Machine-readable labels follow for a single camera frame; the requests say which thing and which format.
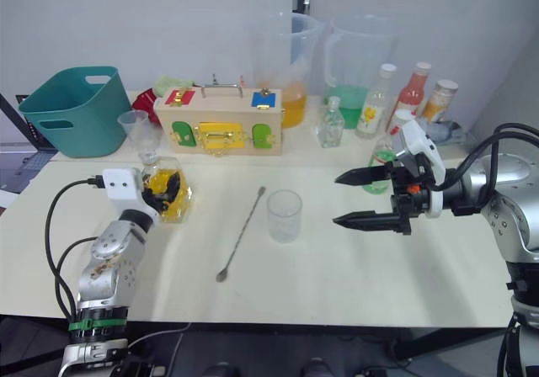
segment teal plastic basket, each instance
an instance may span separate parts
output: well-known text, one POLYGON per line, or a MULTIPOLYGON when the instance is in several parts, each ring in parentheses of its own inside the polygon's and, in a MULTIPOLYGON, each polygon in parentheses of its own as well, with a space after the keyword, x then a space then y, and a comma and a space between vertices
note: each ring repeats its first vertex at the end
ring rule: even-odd
POLYGON ((120 74, 112 66, 58 72, 19 106, 58 151, 73 158, 116 151, 125 139, 116 119, 130 108, 120 74))

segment white wall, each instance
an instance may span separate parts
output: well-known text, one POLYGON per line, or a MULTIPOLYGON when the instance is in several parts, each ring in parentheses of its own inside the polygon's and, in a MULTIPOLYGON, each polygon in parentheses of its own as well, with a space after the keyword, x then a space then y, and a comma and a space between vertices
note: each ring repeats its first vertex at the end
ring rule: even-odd
MULTIPOLYGON (((539 0, 312 0, 311 6, 312 16, 324 20, 388 11, 412 21, 400 42, 394 91, 408 80, 416 61, 432 63, 427 93, 437 79, 457 81, 460 89, 449 116, 467 128, 539 24, 539 0)), ((323 89, 320 72, 314 72, 314 91, 323 89)))
MULTIPOLYGON (((291 11, 291 0, 0 0, 0 91, 14 104, 55 72, 111 65, 127 89, 161 74, 237 82, 244 36, 232 17, 291 11)), ((16 135, 0 114, 0 141, 16 135)))
MULTIPOLYGON (((497 125, 506 122, 520 122, 539 129, 539 30, 488 102, 472 133, 482 140, 497 125)), ((539 150, 522 141, 501 141, 500 150, 539 159, 539 150)))

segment black cable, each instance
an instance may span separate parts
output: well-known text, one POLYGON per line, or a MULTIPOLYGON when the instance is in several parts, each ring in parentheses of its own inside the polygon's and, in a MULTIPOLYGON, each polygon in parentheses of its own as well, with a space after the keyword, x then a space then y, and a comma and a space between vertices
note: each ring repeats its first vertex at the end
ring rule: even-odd
POLYGON ((62 189, 60 189, 60 192, 58 192, 56 196, 54 197, 54 199, 52 200, 51 206, 49 207, 49 212, 47 213, 47 218, 45 220, 45 255, 47 257, 47 263, 49 264, 49 268, 51 269, 52 274, 54 274, 55 281, 59 283, 60 286, 64 289, 64 292, 66 293, 66 296, 67 296, 67 300, 69 301, 70 310, 68 311, 66 306, 63 304, 63 301, 61 300, 61 296, 60 295, 56 296, 56 300, 58 301, 58 305, 60 306, 61 312, 63 312, 64 316, 66 316, 69 322, 75 321, 75 316, 77 315, 77 307, 75 306, 75 300, 73 299, 73 294, 71 290, 69 290, 69 286, 60 275, 60 272, 58 272, 58 269, 56 269, 54 260, 52 259, 52 253, 51 253, 52 213, 56 207, 56 204, 58 203, 58 200, 68 189, 77 185, 90 184, 91 182, 92 182, 91 179, 71 182, 68 185, 64 186, 62 189))
POLYGON ((507 325, 507 328, 505 329, 504 338, 502 339, 502 344, 499 346, 499 353, 498 353, 498 363, 496 366, 496 375, 497 377, 504 377, 504 366, 505 366, 505 355, 507 354, 507 342, 506 338, 508 333, 513 329, 516 325, 516 316, 513 314, 511 316, 511 319, 509 321, 509 324, 507 325))
MULTIPOLYGON (((60 260, 58 260, 58 264, 56 265, 56 269, 58 270, 58 273, 61 273, 61 266, 63 265, 64 261, 66 260, 66 257, 67 257, 67 254, 76 246, 84 243, 84 242, 88 242, 88 241, 93 241, 93 240, 96 240, 97 237, 96 236, 90 236, 88 238, 83 238, 82 240, 78 240, 76 242, 74 242, 73 244, 71 244, 69 247, 66 248, 66 250, 63 252, 63 254, 61 255, 60 257, 60 260)), ((58 301, 58 305, 60 306, 60 308, 64 308, 66 309, 67 311, 67 308, 66 308, 66 305, 64 304, 64 301, 63 299, 61 298, 61 295, 60 295, 60 283, 58 282, 58 280, 54 280, 54 290, 55 290, 55 295, 56 295, 56 300, 58 301)))
MULTIPOLYGON (((503 123, 494 129, 494 134, 499 133, 503 129, 519 129, 532 133, 534 136, 539 137, 539 130, 528 126, 523 125, 522 123, 503 123)), ((494 189, 496 188, 496 180, 498 177, 498 152, 499 152, 499 143, 495 142, 492 145, 490 150, 490 172, 488 176, 488 181, 485 187, 482 189, 482 195, 479 198, 480 204, 487 204, 489 200, 492 199, 494 195, 494 189)))
POLYGON ((533 146, 539 148, 539 139, 532 135, 526 135, 516 131, 502 131, 491 135, 489 138, 483 140, 473 151, 466 157, 466 159, 459 165, 456 171, 446 179, 440 185, 427 185, 430 190, 441 191, 450 188, 457 183, 469 167, 481 156, 483 151, 491 144, 503 140, 503 139, 517 139, 522 140, 533 146))

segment red bottle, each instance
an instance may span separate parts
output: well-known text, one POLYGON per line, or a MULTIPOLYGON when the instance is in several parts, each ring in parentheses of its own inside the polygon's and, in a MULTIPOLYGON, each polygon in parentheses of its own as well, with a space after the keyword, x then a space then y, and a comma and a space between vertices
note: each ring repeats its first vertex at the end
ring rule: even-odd
POLYGON ((415 65, 408 85, 398 95, 397 104, 393 109, 392 116, 398 109, 406 109, 412 112, 412 114, 417 114, 418 108, 424 98, 424 84, 427 82, 431 67, 429 63, 424 62, 419 62, 415 65))

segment clear plastic cup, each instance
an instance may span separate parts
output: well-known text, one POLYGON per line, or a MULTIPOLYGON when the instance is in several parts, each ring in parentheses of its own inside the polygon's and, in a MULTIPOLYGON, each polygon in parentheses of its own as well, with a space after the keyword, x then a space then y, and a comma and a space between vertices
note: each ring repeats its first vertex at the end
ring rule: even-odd
POLYGON ((302 198, 291 190, 278 190, 268 197, 269 235, 277 242, 292 242, 302 226, 302 198))
POLYGON ((127 137, 141 158, 143 164, 157 160, 157 148, 161 141, 161 130, 148 119, 143 110, 130 110, 118 116, 118 123, 124 128, 127 137))

